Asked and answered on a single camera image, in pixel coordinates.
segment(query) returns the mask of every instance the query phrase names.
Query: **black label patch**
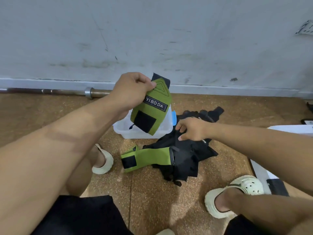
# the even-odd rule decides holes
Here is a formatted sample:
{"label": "black label patch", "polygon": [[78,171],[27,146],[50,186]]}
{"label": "black label patch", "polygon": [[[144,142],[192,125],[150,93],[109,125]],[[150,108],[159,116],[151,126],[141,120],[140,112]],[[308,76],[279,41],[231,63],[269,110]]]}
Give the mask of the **black label patch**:
{"label": "black label patch", "polygon": [[158,101],[158,100],[156,100],[156,99],[154,99],[154,98],[152,98],[150,96],[147,96],[147,95],[146,95],[146,97],[145,97],[143,102],[148,104],[148,105],[150,105],[150,106],[153,106],[153,107],[155,107],[155,108],[157,108],[159,110],[162,110],[164,112],[167,109],[167,105],[166,104],[164,104],[164,103],[162,103],[162,102],[160,102],[160,101]]}

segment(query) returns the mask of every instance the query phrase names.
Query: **person's left hand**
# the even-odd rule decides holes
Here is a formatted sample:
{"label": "person's left hand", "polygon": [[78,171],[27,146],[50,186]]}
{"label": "person's left hand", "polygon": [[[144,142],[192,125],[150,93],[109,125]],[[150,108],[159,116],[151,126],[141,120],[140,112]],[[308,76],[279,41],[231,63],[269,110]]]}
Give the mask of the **person's left hand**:
{"label": "person's left hand", "polygon": [[129,110],[142,103],[147,91],[155,87],[156,83],[151,82],[151,80],[142,73],[129,72],[121,75],[112,92],[109,94],[116,105],[122,109],[119,120],[123,119]]}

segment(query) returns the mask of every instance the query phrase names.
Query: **black shorts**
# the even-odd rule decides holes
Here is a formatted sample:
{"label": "black shorts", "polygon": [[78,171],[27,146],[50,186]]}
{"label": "black shorts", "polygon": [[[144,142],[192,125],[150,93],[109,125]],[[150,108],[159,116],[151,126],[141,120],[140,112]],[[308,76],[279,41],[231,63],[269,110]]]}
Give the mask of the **black shorts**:
{"label": "black shorts", "polygon": [[[111,196],[80,198],[59,196],[31,235],[133,234]],[[244,216],[232,219],[224,235],[265,235]]]}

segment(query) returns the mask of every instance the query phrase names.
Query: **green fabric band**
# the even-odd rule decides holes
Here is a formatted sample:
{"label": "green fabric band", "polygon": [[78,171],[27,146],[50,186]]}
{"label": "green fabric band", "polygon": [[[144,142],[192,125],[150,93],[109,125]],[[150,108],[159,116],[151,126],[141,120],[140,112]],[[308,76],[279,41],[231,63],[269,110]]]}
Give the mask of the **green fabric band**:
{"label": "green fabric band", "polygon": [[154,135],[163,122],[172,97],[162,78],[154,80],[156,87],[147,92],[144,101],[131,112],[131,122],[144,132]]}
{"label": "green fabric band", "polygon": [[170,148],[161,149],[142,149],[138,150],[136,146],[136,151],[133,149],[122,154],[120,157],[122,159],[125,172],[130,172],[137,170],[141,167],[148,166],[151,164],[159,165],[173,165],[174,158],[173,153]]}

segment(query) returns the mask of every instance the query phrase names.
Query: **clear plastic storage box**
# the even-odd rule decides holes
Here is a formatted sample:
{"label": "clear plastic storage box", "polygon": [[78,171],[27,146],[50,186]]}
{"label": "clear plastic storage box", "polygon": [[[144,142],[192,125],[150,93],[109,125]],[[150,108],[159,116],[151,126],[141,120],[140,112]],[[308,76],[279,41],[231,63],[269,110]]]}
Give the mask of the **clear plastic storage box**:
{"label": "clear plastic storage box", "polygon": [[131,110],[128,112],[127,116],[113,124],[113,129],[116,133],[121,134],[125,139],[132,138],[161,138],[165,134],[170,133],[173,130],[173,121],[172,121],[172,110],[171,106],[169,107],[166,116],[159,126],[158,130],[154,135],[143,132],[137,126],[133,126],[132,129],[129,129],[133,123],[131,122]]}

